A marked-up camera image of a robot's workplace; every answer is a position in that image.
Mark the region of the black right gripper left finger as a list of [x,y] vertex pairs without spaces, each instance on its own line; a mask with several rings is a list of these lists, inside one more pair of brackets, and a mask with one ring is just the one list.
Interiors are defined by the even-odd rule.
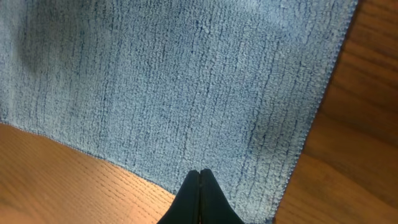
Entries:
[[188,172],[183,184],[158,224],[198,224],[200,203],[200,174]]

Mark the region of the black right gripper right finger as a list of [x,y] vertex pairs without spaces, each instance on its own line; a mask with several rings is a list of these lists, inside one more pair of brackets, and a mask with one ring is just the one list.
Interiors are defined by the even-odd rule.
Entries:
[[231,208],[210,169],[203,169],[200,172],[200,222],[201,224],[244,223]]

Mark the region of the blue microfiber cloth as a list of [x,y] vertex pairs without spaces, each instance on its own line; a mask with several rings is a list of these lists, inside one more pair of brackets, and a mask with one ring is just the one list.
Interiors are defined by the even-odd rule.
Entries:
[[269,223],[356,8],[350,0],[1,2],[1,122],[175,193],[209,168]]

